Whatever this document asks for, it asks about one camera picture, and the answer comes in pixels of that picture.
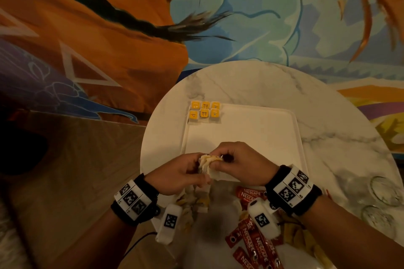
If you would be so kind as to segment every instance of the person's left hand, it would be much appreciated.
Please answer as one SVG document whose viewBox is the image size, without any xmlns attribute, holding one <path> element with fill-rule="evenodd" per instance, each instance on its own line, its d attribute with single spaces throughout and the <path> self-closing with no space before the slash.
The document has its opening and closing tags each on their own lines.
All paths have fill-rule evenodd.
<svg viewBox="0 0 404 269">
<path fill-rule="evenodd" d="M 145 181 L 163 195 L 179 194 L 189 185 L 202 187 L 210 183 L 209 175 L 197 173 L 203 153 L 181 154 L 145 175 Z"/>
</svg>

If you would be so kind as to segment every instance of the painted wall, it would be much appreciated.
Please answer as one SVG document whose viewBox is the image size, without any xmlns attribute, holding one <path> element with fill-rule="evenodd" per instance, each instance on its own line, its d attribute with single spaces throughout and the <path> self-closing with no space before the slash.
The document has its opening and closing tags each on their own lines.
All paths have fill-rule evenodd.
<svg viewBox="0 0 404 269">
<path fill-rule="evenodd" d="M 145 124 L 176 81 L 256 59 L 338 85 L 375 126 L 404 122 L 404 0 L 0 0 L 0 25 L 0 91 L 38 111 Z"/>
</svg>

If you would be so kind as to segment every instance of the round table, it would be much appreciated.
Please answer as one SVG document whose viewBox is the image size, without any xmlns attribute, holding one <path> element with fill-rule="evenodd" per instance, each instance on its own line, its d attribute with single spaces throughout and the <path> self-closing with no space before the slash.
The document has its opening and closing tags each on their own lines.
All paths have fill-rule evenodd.
<svg viewBox="0 0 404 269">
<path fill-rule="evenodd" d="M 157 105 L 147 125 L 141 172 L 146 174 L 180 154 L 191 100 L 291 110 L 299 124 L 310 178 L 328 189 L 340 205 L 344 206 L 347 198 L 339 183 L 347 175 L 383 175 L 402 186 L 386 144 L 353 104 L 316 78 L 259 61 L 209 66 L 176 84 Z"/>
</svg>

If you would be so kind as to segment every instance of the wooden floor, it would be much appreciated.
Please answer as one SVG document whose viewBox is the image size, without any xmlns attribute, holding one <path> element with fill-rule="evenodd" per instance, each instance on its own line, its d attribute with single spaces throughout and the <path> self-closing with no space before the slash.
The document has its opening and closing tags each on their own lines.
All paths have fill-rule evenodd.
<svg viewBox="0 0 404 269">
<path fill-rule="evenodd" d="M 7 178 L 8 192 L 34 259 L 44 268 L 139 174 L 145 127 L 44 113 L 30 113 L 25 127 L 45 136 L 50 147 L 33 171 Z M 141 224 L 133 242 L 150 231 L 150 222 Z M 173 267 L 165 248 L 148 236 L 119 269 Z"/>
</svg>

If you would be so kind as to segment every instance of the person's right hand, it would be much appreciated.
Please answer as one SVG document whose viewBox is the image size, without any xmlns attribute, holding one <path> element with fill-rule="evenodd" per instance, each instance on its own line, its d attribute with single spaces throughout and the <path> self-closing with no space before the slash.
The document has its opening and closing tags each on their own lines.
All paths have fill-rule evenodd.
<svg viewBox="0 0 404 269">
<path fill-rule="evenodd" d="M 210 163 L 210 168 L 227 173 L 247 185 L 264 186 L 279 169 L 276 164 L 240 141 L 220 143 L 210 154 L 233 156 L 231 163 L 214 161 Z"/>
</svg>

